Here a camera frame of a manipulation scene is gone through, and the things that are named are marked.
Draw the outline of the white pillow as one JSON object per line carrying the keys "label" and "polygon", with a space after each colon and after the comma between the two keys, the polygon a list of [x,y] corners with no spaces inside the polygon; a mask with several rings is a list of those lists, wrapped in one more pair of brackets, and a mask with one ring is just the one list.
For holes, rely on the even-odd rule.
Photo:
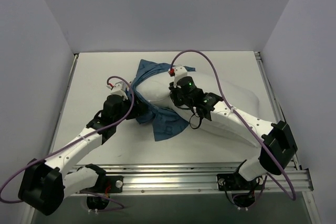
{"label": "white pillow", "polygon": [[[214,94],[219,94],[219,89],[215,83],[215,79],[209,75],[192,71],[188,75],[196,81],[196,85],[202,88],[204,91],[209,91]],[[169,84],[170,78],[165,73],[159,74],[158,77],[151,77],[149,81],[145,84],[153,84],[154,81],[159,82],[159,87],[161,88],[164,84]],[[246,114],[250,114],[254,117],[258,116],[259,110],[259,100],[257,96],[242,87],[236,86],[224,80],[220,81],[223,94],[237,109],[240,109]],[[168,109],[175,111],[181,118],[185,119],[187,122],[191,122],[193,126],[196,125],[197,119],[191,118],[192,113],[189,111],[184,111],[178,109],[173,105],[173,101],[170,97],[165,97],[162,101],[154,101],[154,105],[164,106]],[[258,147],[259,143],[252,134],[243,126],[242,122],[233,113],[228,113],[225,109],[226,105],[224,102],[220,102],[219,106],[215,109],[215,115],[212,116],[212,120],[205,120],[202,122],[200,128],[206,132],[231,139],[237,139],[249,146]]]}

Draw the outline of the blue cartoon print pillowcase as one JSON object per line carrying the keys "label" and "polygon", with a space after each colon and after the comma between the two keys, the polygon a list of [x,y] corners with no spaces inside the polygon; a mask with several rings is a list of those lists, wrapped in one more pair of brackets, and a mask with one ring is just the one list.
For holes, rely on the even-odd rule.
{"label": "blue cartoon print pillowcase", "polygon": [[162,101],[170,96],[169,85],[164,84],[161,88],[159,82],[145,84],[151,77],[170,70],[168,63],[156,63],[141,59],[135,78],[131,82],[134,95],[148,106],[143,115],[136,117],[139,124],[152,123],[154,140],[156,142],[170,139],[183,132],[189,123],[181,118],[175,111],[164,106],[154,105],[154,101]]}

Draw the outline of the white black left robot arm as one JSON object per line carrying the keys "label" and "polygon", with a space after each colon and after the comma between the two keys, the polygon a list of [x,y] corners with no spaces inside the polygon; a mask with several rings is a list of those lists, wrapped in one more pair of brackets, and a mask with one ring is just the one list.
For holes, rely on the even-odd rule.
{"label": "white black left robot arm", "polygon": [[94,164],[71,169],[94,149],[110,139],[123,120],[144,115],[148,107],[139,98],[130,100],[112,94],[78,136],[48,157],[33,159],[24,171],[18,198],[48,216],[58,209],[62,201],[83,190],[106,193],[113,182],[106,171]]}

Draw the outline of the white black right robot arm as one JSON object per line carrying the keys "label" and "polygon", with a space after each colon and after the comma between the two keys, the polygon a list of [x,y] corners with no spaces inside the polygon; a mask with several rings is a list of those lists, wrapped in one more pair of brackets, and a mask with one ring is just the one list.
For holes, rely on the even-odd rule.
{"label": "white black right robot arm", "polygon": [[295,155],[297,145],[290,126],[284,121],[272,123],[231,105],[223,93],[204,92],[190,76],[177,77],[169,84],[176,108],[196,112],[216,128],[228,128],[254,145],[260,154],[244,161],[233,175],[236,187],[244,189],[258,176],[285,175],[285,168]]}

